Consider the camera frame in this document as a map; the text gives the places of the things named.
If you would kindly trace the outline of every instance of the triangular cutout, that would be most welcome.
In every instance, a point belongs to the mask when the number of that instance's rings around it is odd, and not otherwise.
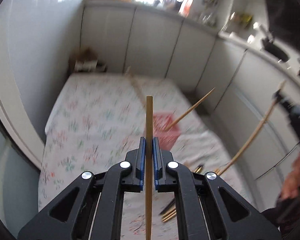
[[[227,190],[223,187],[219,188],[220,195],[229,213],[232,222],[237,222],[249,215],[249,211],[245,209]]]
[[[69,218],[74,201],[79,193],[79,188],[75,187],[67,196],[65,196],[57,205],[50,211],[50,216],[58,219],[61,222],[66,222]]]

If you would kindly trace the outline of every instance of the floral pattern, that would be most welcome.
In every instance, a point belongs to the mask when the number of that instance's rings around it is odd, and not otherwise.
[[[137,77],[144,95],[153,95],[154,113],[180,116],[190,104],[169,80]],[[230,158],[219,138],[207,130],[193,111],[179,123],[181,135],[171,148],[176,161],[187,162],[202,173],[213,171]],[[138,148],[144,136],[145,112],[129,79],[115,74],[73,74],[50,114],[47,143],[39,180],[39,210],[76,179],[83,171],[107,171],[124,160],[128,151]],[[223,179],[248,201],[235,166]],[[122,213],[122,239],[144,239],[144,191],[125,193]],[[153,192],[152,236],[178,239],[177,220],[161,222],[157,214],[171,201],[173,193]]]

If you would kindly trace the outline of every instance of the silver screw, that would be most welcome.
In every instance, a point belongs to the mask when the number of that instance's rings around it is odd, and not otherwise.
[[[217,178],[217,175],[214,172],[208,172],[206,176],[208,179],[216,179]]]
[[[168,163],[168,167],[169,167],[169,168],[172,168],[172,169],[175,169],[175,168],[178,167],[178,166],[179,166],[179,164],[176,163],[176,162],[169,162],[169,163]]]
[[[83,179],[90,179],[92,177],[92,173],[88,172],[88,171],[85,171],[84,173],[82,173],[81,177]]]
[[[124,161],[124,162],[120,162],[120,167],[121,168],[128,168],[130,166],[130,162],[126,162],[126,161]]]

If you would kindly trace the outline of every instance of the human hand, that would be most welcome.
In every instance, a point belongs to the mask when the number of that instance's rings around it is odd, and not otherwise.
[[[292,171],[287,175],[281,189],[281,200],[296,198],[300,187],[300,153],[292,164]]]

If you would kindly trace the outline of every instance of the pink container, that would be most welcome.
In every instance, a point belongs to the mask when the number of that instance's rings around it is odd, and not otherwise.
[[[178,124],[171,127],[169,131],[163,129],[174,121],[173,113],[153,114],[153,135],[159,138],[160,148],[170,151],[181,134]]]

